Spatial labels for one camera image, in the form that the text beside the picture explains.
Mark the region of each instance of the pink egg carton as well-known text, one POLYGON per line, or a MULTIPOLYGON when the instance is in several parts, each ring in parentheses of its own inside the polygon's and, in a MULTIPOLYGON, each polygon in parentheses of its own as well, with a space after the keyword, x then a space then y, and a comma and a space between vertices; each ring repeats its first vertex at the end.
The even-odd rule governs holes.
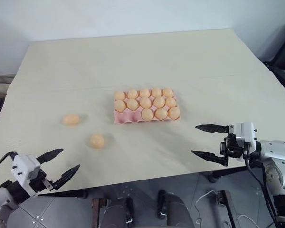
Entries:
MULTIPOLYGON (((129 100, 127 98, 127 92, 124 92, 124 94, 126 95, 126 98, 123 100, 126 104, 127 104, 127 100, 129 100)), ((155 114, 155 111, 158 109, 157 107, 153 106, 153 100, 155 99, 154 96, 150 96, 148 97, 150 100, 151 100, 151 103, 152 103, 152 106, 150 107, 150 109, 153 111, 153 113, 155 114)), ((137 123, 137 122, 140 122, 140 121, 145 121, 143 118, 142 118, 142 110, 144 108, 140 107, 140 100, 141 100, 141 97, 137 97, 135 99, 137 102, 138 102, 138 108, 135 110, 135 111, 132 111, 131 109, 129 109, 128 107, 126 107, 125 110, 123 110, 121 113, 114 110, 114 123, 115 124, 124 124, 124 123, 137 123)), ((167 111, 170 109, 168 106, 164 106, 163 109, 166 109, 167 111)), ((154 120, 157 120, 157 121, 164 121, 164 120, 173 120, 171 119, 170 117, 166 117, 165 119, 163 120, 159 120, 158 118, 153 117, 153 119, 151 121, 154 121, 154 120)))

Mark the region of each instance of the cable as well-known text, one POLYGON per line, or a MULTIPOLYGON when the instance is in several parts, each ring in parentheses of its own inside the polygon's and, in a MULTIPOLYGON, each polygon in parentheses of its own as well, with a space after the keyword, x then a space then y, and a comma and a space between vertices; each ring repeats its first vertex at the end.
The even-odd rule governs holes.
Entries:
POLYGON ((241 217, 245 217, 245 218, 249 219, 257 228, 260 228, 260 227, 257 225, 257 223, 255 223, 255 222, 254 222, 251 218, 249 218, 247 215, 240 215, 240 216, 238 217, 238 219, 241 218, 241 217))
POLYGON ((252 171, 252 169, 251 169, 251 167, 250 167, 250 165, 249 165, 248 159, 245 159, 245 165, 246 165, 246 167, 247 167, 249 173, 250 173, 250 174, 253 176, 253 178, 256 179, 256 181, 260 184, 261 189, 262 189, 262 192, 263 192, 263 195, 264 195, 264 199, 265 199, 266 205, 267 205, 267 207, 268 207, 269 214, 270 214, 270 216, 271 216, 271 218, 272 218, 272 220, 273 220, 273 222, 274 222, 276 228, 280 228, 280 224, 279 224, 279 223, 277 222, 277 220, 276 220, 275 212, 273 212, 274 209, 272 209, 272 206, 271 206, 271 205, 272 205, 271 200, 270 200, 270 198, 269 198, 269 195, 266 194, 266 190, 265 190, 265 187, 264 187, 263 183, 262 183, 261 180, 254 174, 254 172, 252 171))
POLYGON ((198 211, 199 213, 199 218, 195 221, 196 224, 199 224, 200 225, 200 228, 202 228, 202 219, 200 217, 200 211, 199 209, 197 208, 197 203, 202 199, 204 198, 205 196, 209 195, 210 193, 214 192, 216 195, 217 195, 217 192, 215 192, 214 190, 211 190, 209 192, 207 192, 206 194, 202 195, 201 197, 199 197, 199 199, 195 202, 194 206, 195 206, 195 209, 198 211))
POLYGON ((6 153, 6 154, 0 159, 0 165, 1 165, 1 163, 4 161, 4 159, 6 159, 8 156, 11 156, 11 157, 12 157, 13 155, 14 155, 14 152, 13 152, 13 151, 6 153))

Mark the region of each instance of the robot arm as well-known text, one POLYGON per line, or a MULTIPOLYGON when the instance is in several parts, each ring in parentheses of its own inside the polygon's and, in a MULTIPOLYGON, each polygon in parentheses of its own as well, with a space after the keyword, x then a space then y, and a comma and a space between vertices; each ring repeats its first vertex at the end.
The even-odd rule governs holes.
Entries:
POLYGON ((277 211, 276 220, 285 224, 285 142, 283 141, 260 141, 262 161, 266 182, 273 195, 277 211))
POLYGON ((48 162, 59 155, 63 149, 56 149, 35 158, 33 155, 18 155, 10 152, 13 159, 11 172, 17 181, 7 181, 0 186, 0 228, 6 227, 9 215, 18 208, 19 204, 35 196, 43 189, 59 189, 68 182, 77 172, 77 165, 62 174, 56 181, 49 181, 40 168, 42 163, 48 162))
POLYGON ((214 124, 199 125, 196 128, 206 132, 227 133, 221 142, 220 154, 192 151, 197 156, 210 161, 228 166, 229 157, 238 160, 258 162, 264 166, 266 184, 274 198, 276 208, 277 227, 285 228, 285 142, 282 141, 257 141, 257 130, 251 122, 244 122, 230 126, 214 124))

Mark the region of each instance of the black cable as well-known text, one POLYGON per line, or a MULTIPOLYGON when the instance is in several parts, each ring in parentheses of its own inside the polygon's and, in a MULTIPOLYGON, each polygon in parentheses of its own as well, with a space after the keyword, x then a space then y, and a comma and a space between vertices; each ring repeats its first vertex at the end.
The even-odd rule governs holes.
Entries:
POLYGON ((275 217, 275 214, 273 213, 272 208, 271 208, 271 206, 270 206, 271 200, 270 200, 270 198, 268 198, 269 196, 266 194, 265 187, 264 187, 263 183, 262 183, 261 180, 255 175, 255 173, 252 171, 252 169, 251 169, 251 167, 250 167, 250 165, 249 165, 248 159, 245 159, 245 165, 246 165, 246 167, 247 167, 249 173, 252 175, 252 177, 253 177, 254 179, 256 179, 256 181, 257 181, 257 182, 259 183, 259 185, 261 186, 261 189, 262 189, 262 192, 263 192, 263 195, 264 195, 264 199, 265 199, 265 202, 266 202, 266 205, 267 205, 269 214, 270 214, 270 216, 271 216, 271 218, 272 218, 272 220, 273 220, 273 222, 274 222, 276 228, 280 228, 280 224, 277 222, 276 217, 275 217))
POLYGON ((14 154, 15 154, 15 153, 14 153, 13 151, 6 153, 6 154, 0 159, 0 165, 1 165, 1 163, 4 161, 4 159, 6 159, 8 156, 11 156, 11 157, 13 158, 14 154))
POLYGON ((274 215, 274 217, 276 218, 276 211, 275 211, 275 208, 271 202, 271 199, 270 199, 270 196, 269 196, 269 192, 268 192, 268 189, 267 189, 267 183, 266 183, 266 173, 265 173, 265 167, 263 166, 263 164, 261 165, 258 165, 258 167, 262 168, 262 177, 263 177, 263 186, 260 184, 261 180, 254 174, 254 172, 252 171, 251 167, 250 167, 250 170, 251 170, 251 175, 256 178, 257 182, 261 185, 262 187, 262 192, 263 192, 263 195, 264 195, 264 199, 266 200, 266 204, 269 204, 270 208, 271 208, 271 211, 274 215))

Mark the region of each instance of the wheel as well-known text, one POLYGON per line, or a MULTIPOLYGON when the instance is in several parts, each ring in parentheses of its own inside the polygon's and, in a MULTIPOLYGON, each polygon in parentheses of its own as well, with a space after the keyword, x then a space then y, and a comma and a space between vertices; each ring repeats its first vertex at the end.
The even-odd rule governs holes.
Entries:
POLYGON ((157 218, 164 220, 167 215, 166 194, 164 190, 160 190, 157 194, 157 218))
POLYGON ((126 198, 126 206, 127 206, 127 211, 126 211, 126 221, 127 221, 127 226, 129 228, 135 226, 134 222, 134 203, 133 199, 131 197, 126 198))

